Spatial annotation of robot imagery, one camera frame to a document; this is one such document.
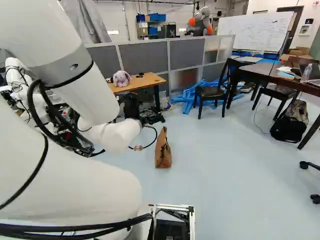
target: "black backpack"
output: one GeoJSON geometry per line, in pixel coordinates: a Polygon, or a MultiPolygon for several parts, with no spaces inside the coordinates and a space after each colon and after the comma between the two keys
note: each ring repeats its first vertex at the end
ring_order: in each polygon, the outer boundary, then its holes
{"type": "Polygon", "coordinates": [[[276,140],[296,144],[301,141],[308,123],[307,103],[295,100],[275,121],[270,134],[276,140]]]}

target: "wooden desk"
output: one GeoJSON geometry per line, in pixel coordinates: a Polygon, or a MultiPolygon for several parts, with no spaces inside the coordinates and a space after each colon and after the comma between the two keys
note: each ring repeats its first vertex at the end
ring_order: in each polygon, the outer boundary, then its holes
{"type": "Polygon", "coordinates": [[[128,86],[116,87],[113,83],[108,83],[109,88],[114,94],[118,94],[122,92],[153,87],[155,107],[158,111],[160,111],[159,85],[165,84],[167,80],[163,79],[153,72],[146,72],[143,77],[137,77],[137,75],[132,75],[131,77],[132,80],[128,86]]]}
{"type": "MultiPolygon", "coordinates": [[[[231,91],[229,94],[228,102],[226,108],[229,109],[234,94],[237,89],[238,82],[241,77],[248,77],[250,80],[255,82],[265,81],[267,83],[274,83],[279,86],[288,87],[291,89],[298,90],[300,92],[304,92],[310,95],[314,95],[320,97],[320,87],[301,83],[297,79],[285,79],[277,76],[278,70],[277,68],[281,67],[280,64],[273,64],[270,62],[262,62],[256,63],[246,66],[241,66],[234,74],[231,75],[231,91]]],[[[316,130],[320,127],[320,114],[311,126],[310,130],[304,136],[300,144],[298,145],[298,149],[302,149],[312,135],[316,132],[316,130]]]]}

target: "brown paper bag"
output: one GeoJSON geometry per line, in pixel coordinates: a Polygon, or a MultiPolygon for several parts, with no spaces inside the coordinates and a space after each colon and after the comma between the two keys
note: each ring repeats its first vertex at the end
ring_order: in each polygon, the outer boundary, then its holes
{"type": "Polygon", "coordinates": [[[155,168],[171,168],[172,156],[171,149],[167,142],[167,128],[164,126],[156,140],[155,145],[155,168]]]}

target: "bag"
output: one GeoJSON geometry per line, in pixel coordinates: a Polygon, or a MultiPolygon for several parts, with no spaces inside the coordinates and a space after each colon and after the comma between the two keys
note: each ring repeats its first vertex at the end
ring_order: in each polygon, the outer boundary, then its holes
{"type": "Polygon", "coordinates": [[[275,121],[270,134],[276,140],[296,144],[301,141],[308,123],[307,103],[295,100],[275,121]]]}
{"type": "Polygon", "coordinates": [[[167,142],[167,128],[164,126],[156,140],[155,168],[168,169],[172,165],[171,149],[167,142]]]}

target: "stuffed bunny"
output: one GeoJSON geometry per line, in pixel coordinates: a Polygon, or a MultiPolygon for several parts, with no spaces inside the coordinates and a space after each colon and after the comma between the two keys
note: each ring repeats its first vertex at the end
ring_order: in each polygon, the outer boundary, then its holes
{"type": "Polygon", "coordinates": [[[126,87],[131,82],[131,76],[126,71],[117,71],[113,74],[113,84],[116,87],[126,87]]]}

